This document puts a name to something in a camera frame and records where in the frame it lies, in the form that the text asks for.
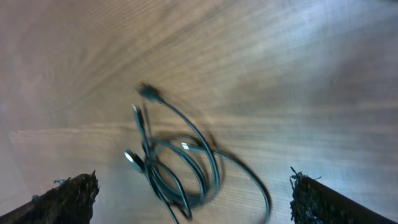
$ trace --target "black cable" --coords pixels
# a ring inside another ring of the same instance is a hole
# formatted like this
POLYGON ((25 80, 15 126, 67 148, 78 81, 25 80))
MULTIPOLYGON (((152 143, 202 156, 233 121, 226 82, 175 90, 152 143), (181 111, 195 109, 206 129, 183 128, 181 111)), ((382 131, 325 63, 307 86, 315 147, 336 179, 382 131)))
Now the black cable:
POLYGON ((179 134, 168 139, 159 139, 152 137, 148 138, 145 131, 144 116, 142 115, 142 111, 133 105, 134 117, 136 119, 138 129, 140 130, 140 133, 142 135, 142 148, 146 156, 145 159, 142 160, 137 154, 131 152, 130 150, 127 150, 124 154, 130 161, 130 163, 139 172, 143 173, 147 177, 149 185, 151 186, 156 196, 169 209, 169 212, 174 219, 174 222, 178 224, 177 217, 171 209, 172 206, 177 207, 182 212, 185 218, 191 220, 193 208, 204 205, 205 203, 213 200, 217 196, 217 193, 220 191, 220 174, 218 172, 217 162, 214 157, 214 154, 216 154, 240 167, 243 171, 245 171, 245 173, 247 173, 248 176, 250 176, 250 178, 252 178, 254 183, 256 183, 256 185, 259 187, 266 202, 266 217, 264 219, 264 223, 267 223, 271 213, 271 200, 264 184, 259 180, 254 172, 252 172, 246 165, 243 164, 243 162, 234 157, 232 154, 210 149, 209 144, 207 143, 201 132, 197 129, 197 127, 178 109, 166 102, 160 96, 159 92, 156 89, 152 88, 151 86, 144 85, 141 90, 139 90, 139 93, 142 97, 151 101, 161 103, 177 113, 198 136, 198 138, 196 138, 189 134, 179 134), (184 150, 172 144, 171 141, 180 141, 184 150), (157 155, 162 152, 164 148, 169 148, 173 150, 173 152, 180 156, 180 158, 187 163, 189 168, 191 168, 192 172, 198 179, 200 187, 199 194, 186 193, 177 176, 166 165, 158 160, 157 155), (185 150, 205 153, 207 155, 213 172, 213 179, 211 183, 208 183, 208 180, 206 179, 206 176, 200 169, 199 165, 192 159, 192 157, 190 157, 185 152, 185 150), (178 190, 176 190, 169 183, 166 182, 166 180, 160 174, 160 169, 162 169, 173 179, 173 181, 176 183, 178 190))

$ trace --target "wooden table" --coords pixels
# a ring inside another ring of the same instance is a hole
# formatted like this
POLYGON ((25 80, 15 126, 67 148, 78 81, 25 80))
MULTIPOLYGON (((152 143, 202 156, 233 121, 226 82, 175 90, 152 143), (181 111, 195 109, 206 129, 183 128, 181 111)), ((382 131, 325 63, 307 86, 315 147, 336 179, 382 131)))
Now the wooden table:
MULTIPOLYGON (((398 221, 397 12, 388 0, 1 0, 0 212, 96 170, 92 223, 172 223, 123 155, 143 155, 131 104, 146 82, 259 175, 270 223, 291 223, 290 166, 398 221)), ((146 105, 154 133, 189 131, 146 105)), ((162 159, 196 187, 176 155, 162 159)), ((258 223, 256 186, 227 162, 223 173, 192 223, 258 223)))

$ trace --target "dark fibrous object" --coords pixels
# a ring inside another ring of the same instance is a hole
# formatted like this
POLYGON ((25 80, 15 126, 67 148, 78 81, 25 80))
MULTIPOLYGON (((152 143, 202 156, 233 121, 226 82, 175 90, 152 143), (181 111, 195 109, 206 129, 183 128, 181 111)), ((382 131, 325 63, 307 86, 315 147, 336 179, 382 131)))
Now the dark fibrous object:
POLYGON ((95 171, 69 178, 42 196, 0 217, 2 224, 84 224, 100 191, 95 171))
POLYGON ((292 220, 296 224, 393 224, 395 222, 342 196, 314 179, 297 173, 290 177, 292 220))

